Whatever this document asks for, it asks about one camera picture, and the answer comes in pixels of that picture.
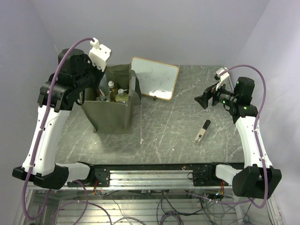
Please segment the amber clear soap bottle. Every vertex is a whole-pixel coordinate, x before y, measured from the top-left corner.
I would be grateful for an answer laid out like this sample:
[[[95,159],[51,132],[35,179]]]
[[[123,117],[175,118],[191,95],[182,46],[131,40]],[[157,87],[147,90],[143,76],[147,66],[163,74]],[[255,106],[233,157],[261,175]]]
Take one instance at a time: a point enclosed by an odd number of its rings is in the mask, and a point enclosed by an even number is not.
[[[108,88],[109,88],[109,97],[111,102],[116,102],[115,97],[118,92],[118,85],[114,83],[113,81],[108,82]]]

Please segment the yellow pump lotion bottle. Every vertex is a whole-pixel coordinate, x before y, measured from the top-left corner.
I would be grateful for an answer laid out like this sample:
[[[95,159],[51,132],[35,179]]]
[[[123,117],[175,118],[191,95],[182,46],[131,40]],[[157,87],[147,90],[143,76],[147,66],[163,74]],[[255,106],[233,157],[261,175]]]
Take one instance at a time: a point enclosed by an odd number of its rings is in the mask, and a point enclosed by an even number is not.
[[[128,94],[123,89],[118,89],[118,92],[115,96],[115,101],[128,101]]]

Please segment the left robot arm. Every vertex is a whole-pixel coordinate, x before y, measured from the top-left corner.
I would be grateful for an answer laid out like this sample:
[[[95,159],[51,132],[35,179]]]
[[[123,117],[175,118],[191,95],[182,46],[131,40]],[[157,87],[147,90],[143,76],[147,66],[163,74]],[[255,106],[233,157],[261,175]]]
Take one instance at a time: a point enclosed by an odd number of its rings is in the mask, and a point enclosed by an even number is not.
[[[80,49],[64,49],[59,55],[59,70],[40,88],[38,119],[29,153],[13,177],[34,185],[59,190],[65,183],[79,180],[91,186],[96,179],[95,167],[89,163],[57,164],[55,154],[62,128],[79,97],[88,88],[98,88],[104,76],[110,49],[100,46],[89,54]]]

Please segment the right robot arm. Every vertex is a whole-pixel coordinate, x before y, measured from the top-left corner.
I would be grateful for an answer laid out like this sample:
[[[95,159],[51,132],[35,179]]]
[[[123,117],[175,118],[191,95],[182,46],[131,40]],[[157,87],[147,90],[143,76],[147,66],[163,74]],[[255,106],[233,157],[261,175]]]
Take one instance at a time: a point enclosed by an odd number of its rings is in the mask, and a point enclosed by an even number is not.
[[[213,106],[221,103],[230,113],[242,142],[244,168],[238,170],[226,163],[213,163],[212,171],[206,175],[207,181],[214,186],[225,181],[239,197],[269,199],[282,174],[273,167],[263,146],[256,121],[258,110],[251,104],[255,82],[247,77],[239,77],[234,90],[230,92],[225,88],[228,77],[228,74],[216,75],[217,83],[194,99],[203,109],[208,107],[211,99]]]

